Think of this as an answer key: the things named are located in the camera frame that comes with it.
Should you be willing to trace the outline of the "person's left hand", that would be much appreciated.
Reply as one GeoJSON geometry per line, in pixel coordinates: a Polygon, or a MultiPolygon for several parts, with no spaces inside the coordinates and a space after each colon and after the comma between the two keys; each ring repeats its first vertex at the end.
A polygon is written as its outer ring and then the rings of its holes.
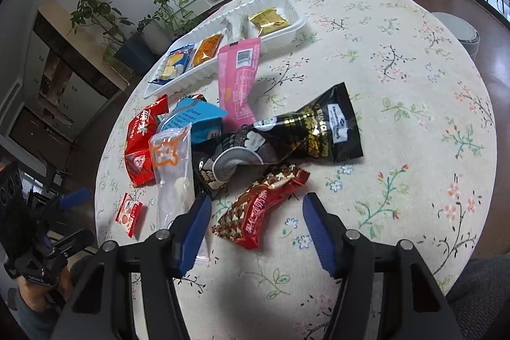
{"type": "MultiPolygon", "coordinates": [[[[71,281],[71,273],[67,267],[63,267],[58,278],[57,290],[60,295],[67,300],[74,287],[71,281]]],[[[24,303],[34,312],[44,312],[50,308],[47,300],[49,287],[35,284],[26,280],[23,276],[17,279],[18,291],[24,303]]]]}

